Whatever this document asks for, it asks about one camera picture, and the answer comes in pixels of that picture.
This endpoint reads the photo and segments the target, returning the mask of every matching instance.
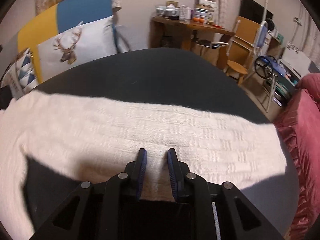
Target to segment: black table surface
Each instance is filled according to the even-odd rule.
[[[49,94],[179,105],[269,123],[231,78],[192,52],[179,49],[145,49],[101,58],[67,70],[36,89]],[[292,158],[280,141],[287,160],[285,174],[242,192],[284,235],[297,210],[299,182]],[[24,191],[35,229],[78,184],[28,160]]]

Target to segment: geometric patterned pillow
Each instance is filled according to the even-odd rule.
[[[18,99],[39,83],[32,65],[32,52],[26,49],[4,74],[0,87],[9,86],[11,94]]]

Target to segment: white knit sweater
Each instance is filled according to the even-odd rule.
[[[72,179],[98,183],[148,152],[142,198],[172,201],[166,152],[207,181],[239,189],[284,174],[286,160],[272,124],[181,106],[33,91],[0,112],[0,220],[13,240],[33,227],[22,186],[26,155]]]

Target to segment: blue triangle pattern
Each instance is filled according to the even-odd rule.
[[[28,79],[28,84],[30,84],[35,79],[36,79],[35,75],[30,74],[29,79]]]
[[[20,80],[20,79],[23,78],[26,74],[27,74],[27,72],[24,72],[23,70],[20,70],[18,79]]]
[[[28,63],[30,63],[30,58],[29,58],[28,56],[26,56],[26,57],[24,58],[24,61],[23,61],[21,67],[23,67],[24,65],[26,65],[26,64],[28,64]]]

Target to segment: deer pillow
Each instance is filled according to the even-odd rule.
[[[38,45],[43,81],[83,63],[117,53],[112,18],[82,24]]]

